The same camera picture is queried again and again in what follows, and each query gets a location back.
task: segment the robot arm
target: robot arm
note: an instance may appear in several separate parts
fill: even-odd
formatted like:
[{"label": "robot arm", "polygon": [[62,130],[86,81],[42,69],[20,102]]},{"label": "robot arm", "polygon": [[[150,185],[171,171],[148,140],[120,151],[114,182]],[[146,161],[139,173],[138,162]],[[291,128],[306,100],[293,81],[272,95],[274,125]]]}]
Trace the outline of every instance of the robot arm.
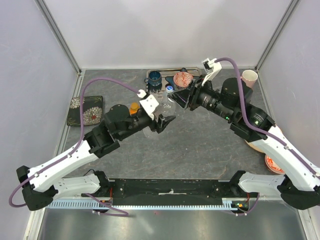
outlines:
[{"label": "robot arm", "polygon": [[[138,96],[143,99],[140,100],[141,108],[136,114],[130,115],[125,105],[117,104],[111,107],[110,111],[104,115],[104,121],[84,135],[80,147],[72,155],[69,153],[76,144],[46,163],[32,168],[21,166],[17,169],[21,183],[35,175],[22,190],[23,198],[31,211],[41,209],[49,205],[52,200],[61,197],[83,193],[105,194],[110,183],[102,171],[95,171],[93,174],[82,177],[63,177],[116,150],[120,147],[119,141],[146,127],[150,127],[153,132],[161,133],[176,118],[155,115],[158,101],[153,95],[146,94],[143,90],[140,92]],[[38,174],[41,169],[64,156],[67,156],[67,159]]]},{"label": "robot arm", "polygon": [[[281,196],[289,205],[297,209],[307,209],[320,204],[320,169],[307,160],[282,134],[274,120],[267,113],[250,104],[252,89],[241,81],[245,112],[249,123],[266,132],[252,130],[244,121],[238,82],[236,78],[224,81],[221,91],[213,90],[211,81],[206,77],[194,79],[187,87],[170,93],[168,97],[183,109],[195,110],[198,107],[228,121],[230,129],[236,135],[261,149],[285,172],[285,175],[257,175],[239,171],[238,186],[247,193],[258,192],[267,196]],[[281,139],[280,144],[271,135]]]}]

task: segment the metal tray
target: metal tray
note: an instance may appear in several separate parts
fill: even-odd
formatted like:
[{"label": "metal tray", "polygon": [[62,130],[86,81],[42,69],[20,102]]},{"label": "metal tray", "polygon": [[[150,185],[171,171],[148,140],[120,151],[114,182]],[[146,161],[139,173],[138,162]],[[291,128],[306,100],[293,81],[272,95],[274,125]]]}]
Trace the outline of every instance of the metal tray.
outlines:
[{"label": "metal tray", "polygon": [[[197,67],[186,67],[185,68],[188,73],[190,73],[192,76],[194,77],[199,77],[202,74],[201,69],[197,68]],[[146,72],[146,77],[148,78],[149,73],[151,71],[158,71],[161,73],[161,78],[162,78],[162,88],[158,93],[152,93],[156,98],[158,99],[162,99],[162,94],[164,93],[164,91],[166,90],[166,84],[168,84],[168,82],[166,81],[166,77],[168,76],[174,76],[176,73],[181,71],[181,68],[167,68],[167,69],[150,69]],[[145,84],[145,91],[148,92],[148,83]]]}]

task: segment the white wall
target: white wall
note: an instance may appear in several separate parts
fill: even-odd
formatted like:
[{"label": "white wall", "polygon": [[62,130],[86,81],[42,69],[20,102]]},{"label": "white wall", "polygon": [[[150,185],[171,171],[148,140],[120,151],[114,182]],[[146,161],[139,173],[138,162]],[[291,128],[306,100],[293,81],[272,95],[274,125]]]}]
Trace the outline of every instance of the white wall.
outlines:
[{"label": "white wall", "polygon": [[[276,123],[320,166],[320,1],[300,1],[260,71]],[[311,209],[320,227],[320,207]]]},{"label": "white wall", "polygon": [[290,0],[45,0],[82,68],[254,66]]},{"label": "white wall", "polygon": [[[20,240],[28,208],[8,198],[16,169],[53,157],[76,82],[71,67],[33,0],[2,0],[0,7],[0,239]],[[23,203],[19,191],[14,198]]]}]

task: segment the patterned bowl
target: patterned bowl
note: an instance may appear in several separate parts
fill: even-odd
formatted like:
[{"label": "patterned bowl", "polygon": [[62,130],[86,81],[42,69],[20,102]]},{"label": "patterned bowl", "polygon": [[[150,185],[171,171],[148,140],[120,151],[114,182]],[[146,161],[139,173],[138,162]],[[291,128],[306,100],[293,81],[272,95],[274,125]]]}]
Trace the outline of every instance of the patterned bowl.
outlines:
[{"label": "patterned bowl", "polygon": [[194,77],[190,73],[185,72],[185,71],[180,71],[174,75],[173,81],[174,81],[175,85],[182,87],[182,88],[186,88],[191,83],[193,78]]},{"label": "patterned bowl", "polygon": [[285,172],[268,156],[264,157],[265,164],[271,172],[276,174],[285,174]]}]

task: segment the orange bowl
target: orange bowl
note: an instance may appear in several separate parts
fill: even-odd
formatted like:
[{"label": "orange bowl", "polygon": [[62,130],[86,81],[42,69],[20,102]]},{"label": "orange bowl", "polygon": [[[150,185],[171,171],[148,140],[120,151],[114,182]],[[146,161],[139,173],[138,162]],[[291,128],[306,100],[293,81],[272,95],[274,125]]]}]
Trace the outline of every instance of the orange bowl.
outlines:
[{"label": "orange bowl", "polygon": [[285,172],[268,156],[264,157],[265,164],[271,172],[276,174],[285,174]]}]

